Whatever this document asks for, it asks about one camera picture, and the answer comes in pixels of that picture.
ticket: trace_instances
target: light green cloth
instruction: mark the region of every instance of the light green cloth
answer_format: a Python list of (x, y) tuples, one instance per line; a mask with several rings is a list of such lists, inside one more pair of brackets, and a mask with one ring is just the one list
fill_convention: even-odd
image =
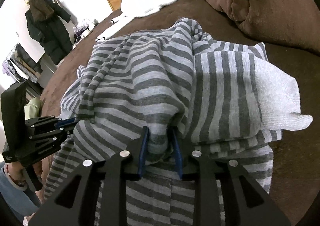
[(39, 116), (41, 109), (41, 100), (35, 97), (29, 101), (27, 105), (24, 106), (24, 117), (25, 119), (36, 118)]

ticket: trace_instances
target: brown blanket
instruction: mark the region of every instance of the brown blanket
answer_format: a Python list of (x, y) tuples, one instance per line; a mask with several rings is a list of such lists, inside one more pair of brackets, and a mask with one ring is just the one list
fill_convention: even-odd
[[(59, 115), (60, 100), (76, 79), (76, 69), (86, 65), (95, 38), (110, 26), (109, 21), (118, 16), (119, 10), (94, 28), (64, 60), (45, 88), (42, 115)], [(116, 36), (145, 29), (164, 29), (180, 17), (199, 22), (204, 32), (214, 39), (233, 43), (255, 45), (245, 37), (233, 21), (214, 10), (205, 0), (178, 0), (158, 13), (134, 19)], [(301, 111), (310, 113), (314, 120), (302, 131), (285, 131), (283, 139), (272, 145), (274, 168), (270, 196), (295, 225), (309, 209), (320, 189), (320, 57), (307, 51), (266, 43), (269, 61), (296, 78), (300, 89)]]
[(320, 11), (313, 0), (206, 0), (259, 41), (320, 55)]

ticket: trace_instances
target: black metal bracket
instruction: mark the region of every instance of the black metal bracket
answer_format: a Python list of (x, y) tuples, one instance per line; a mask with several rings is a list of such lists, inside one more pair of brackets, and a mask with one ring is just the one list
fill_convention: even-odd
[[(264, 189), (236, 160), (213, 160), (195, 150), (191, 142), (168, 129), (177, 172), (196, 182), (193, 226), (219, 226), (220, 180), (226, 226), (290, 226), (287, 217)], [(137, 181), (144, 171), (149, 131), (109, 160), (85, 160), (68, 176), (29, 222), (30, 226), (92, 226), (101, 181), (104, 182), (100, 226), (126, 226), (126, 180)]]
[(31, 191), (42, 188), (32, 164), (59, 151), (68, 134), (73, 133), (75, 119), (61, 120), (54, 116), (37, 117), (25, 121), (26, 83), (10, 86), (1, 95), (6, 143), (2, 155), (6, 163), (19, 161)]

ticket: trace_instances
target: hand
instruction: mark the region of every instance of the hand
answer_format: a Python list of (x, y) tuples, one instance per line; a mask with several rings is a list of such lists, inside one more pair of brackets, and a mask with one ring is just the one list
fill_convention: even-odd
[[(38, 163), (35, 163), (32, 165), (33, 169), (35, 170), (35, 173), (37, 176), (41, 176), (42, 174), (42, 162), (39, 161)], [(19, 162), (13, 162), (8, 164), (8, 171), (11, 176), (11, 178), (15, 181), (24, 181), (25, 178), (22, 174), (23, 166)]]

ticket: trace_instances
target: clothing rack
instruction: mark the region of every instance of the clothing rack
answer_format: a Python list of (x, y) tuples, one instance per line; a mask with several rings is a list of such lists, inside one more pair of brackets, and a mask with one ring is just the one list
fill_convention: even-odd
[[(15, 46), (11, 49), (11, 51), (8, 53), (7, 57), (5, 58), (4, 61), (6, 61), (7, 63), (9, 62), (12, 54), (16, 51), (18, 43), (15, 44)], [(16, 80), (16, 82), (21, 82), (15, 75), (11, 75), (10, 77), (12, 77), (14, 80)], [(38, 92), (34, 89), (34, 87), (27, 87), (26, 88), (26, 99), (27, 102), (29, 102), (29, 100), (31, 98), (33, 98), (35, 95), (39, 95)]]
[(11, 58), (11, 56), (15, 52), (16, 48), (17, 48), (17, 44), (12, 48), (12, 50), (9, 52), (9, 54), (5, 58), (7, 61)]

